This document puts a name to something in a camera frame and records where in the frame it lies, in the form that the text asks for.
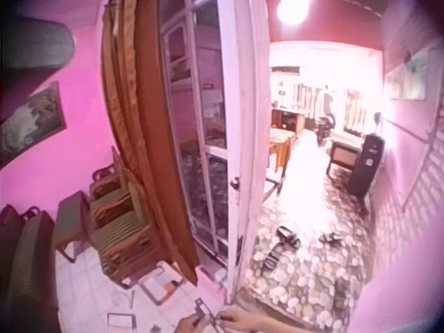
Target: curtain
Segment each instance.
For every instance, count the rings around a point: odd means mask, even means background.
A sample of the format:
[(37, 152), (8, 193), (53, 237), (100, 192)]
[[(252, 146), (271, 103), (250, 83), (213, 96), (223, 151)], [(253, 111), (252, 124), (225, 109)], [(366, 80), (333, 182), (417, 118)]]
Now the curtain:
[(160, 62), (158, 1), (111, 1), (103, 15), (102, 77), (112, 131), (163, 241), (184, 276), (198, 265), (174, 155)]

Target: ceiling light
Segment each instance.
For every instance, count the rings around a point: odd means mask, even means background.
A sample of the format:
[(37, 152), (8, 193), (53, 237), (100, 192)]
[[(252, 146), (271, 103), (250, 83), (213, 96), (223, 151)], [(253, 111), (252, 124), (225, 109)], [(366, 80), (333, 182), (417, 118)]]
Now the ceiling light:
[(307, 17), (309, 8), (310, 0), (281, 0), (277, 16), (282, 23), (295, 26)]

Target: hand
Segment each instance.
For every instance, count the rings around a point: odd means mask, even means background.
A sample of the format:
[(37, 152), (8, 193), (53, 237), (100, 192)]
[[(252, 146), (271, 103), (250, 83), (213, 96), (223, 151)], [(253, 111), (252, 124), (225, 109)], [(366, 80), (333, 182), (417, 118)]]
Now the hand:
[(224, 311), (219, 314), (216, 324), (241, 332), (259, 331), (261, 330), (262, 317), (247, 311)]
[(180, 319), (174, 333), (202, 333), (203, 329), (208, 325), (208, 317), (199, 320), (197, 314), (192, 314), (186, 318)]

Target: slipper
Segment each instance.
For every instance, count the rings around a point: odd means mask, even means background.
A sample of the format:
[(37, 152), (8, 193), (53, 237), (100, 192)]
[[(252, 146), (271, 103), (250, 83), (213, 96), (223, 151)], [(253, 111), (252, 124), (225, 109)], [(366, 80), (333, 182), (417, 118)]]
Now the slipper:
[(327, 244), (339, 243), (341, 240), (342, 240), (342, 238), (340, 238), (340, 236), (334, 232), (330, 232), (328, 234), (323, 234), (323, 235), (321, 235), (321, 237), (319, 237), (319, 241), (321, 243), (327, 243)]
[(274, 247), (270, 250), (270, 252), (268, 253), (268, 255), (266, 256), (266, 258), (264, 259), (264, 263), (262, 266), (262, 269), (269, 269), (270, 271), (274, 271), (274, 269), (276, 268), (276, 266), (278, 265), (278, 262), (282, 256), (281, 253), (276, 252), (276, 249), (279, 246), (283, 246), (283, 243), (277, 243), (276, 245), (274, 245)]
[(288, 244), (293, 246), (296, 250), (300, 248), (301, 242), (298, 238), (298, 235), (292, 232), (287, 227), (284, 227), (283, 225), (279, 226), (277, 228), (277, 235), (281, 238), (283, 238)]

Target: white tile floor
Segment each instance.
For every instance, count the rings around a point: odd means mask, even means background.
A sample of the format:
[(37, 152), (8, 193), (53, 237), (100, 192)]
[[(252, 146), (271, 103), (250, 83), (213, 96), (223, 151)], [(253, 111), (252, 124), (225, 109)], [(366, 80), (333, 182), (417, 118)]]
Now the white tile floor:
[(158, 307), (138, 285), (126, 291), (104, 276), (91, 247), (77, 256), (75, 264), (57, 253), (55, 265), (60, 326), (66, 333), (107, 332), (110, 312), (134, 314), (138, 333), (149, 333), (154, 325), (169, 333), (181, 318), (194, 313), (195, 299), (202, 298), (214, 314), (223, 306), (206, 290), (188, 282)]

